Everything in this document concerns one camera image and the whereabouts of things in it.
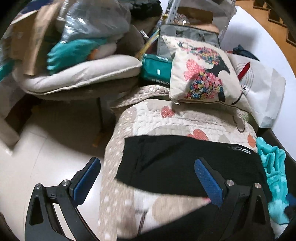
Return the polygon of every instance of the wooden staircase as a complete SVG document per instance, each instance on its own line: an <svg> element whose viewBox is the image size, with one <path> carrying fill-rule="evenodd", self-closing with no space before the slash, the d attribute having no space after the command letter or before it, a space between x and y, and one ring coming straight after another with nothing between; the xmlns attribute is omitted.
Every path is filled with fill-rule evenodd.
<svg viewBox="0 0 296 241"><path fill-rule="evenodd" d="M296 75L296 41L284 21L266 3L262 5L256 0L237 0L236 5L248 12L271 35Z"/></svg>

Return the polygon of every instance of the quilted blanket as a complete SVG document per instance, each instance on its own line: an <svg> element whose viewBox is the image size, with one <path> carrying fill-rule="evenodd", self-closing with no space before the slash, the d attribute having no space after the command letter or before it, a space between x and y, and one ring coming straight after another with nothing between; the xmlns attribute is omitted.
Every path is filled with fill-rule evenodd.
<svg viewBox="0 0 296 241"><path fill-rule="evenodd" d="M145 86L113 105L118 121L106 147L102 168L98 223L98 238L101 241L115 241L117 236L136 237L210 202L202 197L148 193L115 180L123 156L124 138L138 135L182 135L240 144L257 151L254 129L241 118L243 113L240 110L218 103L175 104L159 99L167 95L166 87Z"/></svg>

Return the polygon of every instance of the blue gripper pad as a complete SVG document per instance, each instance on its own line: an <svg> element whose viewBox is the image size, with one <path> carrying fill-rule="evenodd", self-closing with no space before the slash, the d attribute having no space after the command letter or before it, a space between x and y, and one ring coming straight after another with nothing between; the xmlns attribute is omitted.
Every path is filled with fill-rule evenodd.
<svg viewBox="0 0 296 241"><path fill-rule="evenodd" d="M211 202L220 208L223 203L223 190L200 159L195 161L194 171Z"/></svg>
<svg viewBox="0 0 296 241"><path fill-rule="evenodd" d="M95 158L73 189L73 203L78 206L84 203L87 194L101 171L101 162Z"/></svg>

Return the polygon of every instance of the white floor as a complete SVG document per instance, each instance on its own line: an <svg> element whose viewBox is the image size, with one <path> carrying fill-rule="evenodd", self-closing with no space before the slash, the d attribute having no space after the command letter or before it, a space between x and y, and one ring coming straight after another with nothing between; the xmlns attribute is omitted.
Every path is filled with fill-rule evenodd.
<svg viewBox="0 0 296 241"><path fill-rule="evenodd" d="M71 179L91 157L103 161L110 135L92 146L99 132L98 110L94 100L43 102L27 121L21 139L10 151L0 146L0 212L19 238L24 240L28 203L35 184L58 185ZM99 191L97 178L83 205L78 209L96 234ZM55 205L62 228L74 240L61 210Z"/></svg>

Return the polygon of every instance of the silver bolt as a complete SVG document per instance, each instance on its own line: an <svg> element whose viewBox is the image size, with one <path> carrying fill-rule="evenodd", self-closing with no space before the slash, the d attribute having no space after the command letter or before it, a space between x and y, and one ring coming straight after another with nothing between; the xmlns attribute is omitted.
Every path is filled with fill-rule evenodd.
<svg viewBox="0 0 296 241"><path fill-rule="evenodd" d="M38 190L39 188L41 188L41 184L40 183L38 183L38 184L35 185L35 189Z"/></svg>
<svg viewBox="0 0 296 241"><path fill-rule="evenodd" d="M233 180L227 180L226 183L227 183L228 186L233 186L234 185Z"/></svg>
<svg viewBox="0 0 296 241"><path fill-rule="evenodd" d="M62 186L64 186L64 187L67 186L69 184L69 182L70 182L69 180L63 180Z"/></svg>
<svg viewBox="0 0 296 241"><path fill-rule="evenodd" d="M255 183L255 188L260 189L261 188L261 184L260 183Z"/></svg>

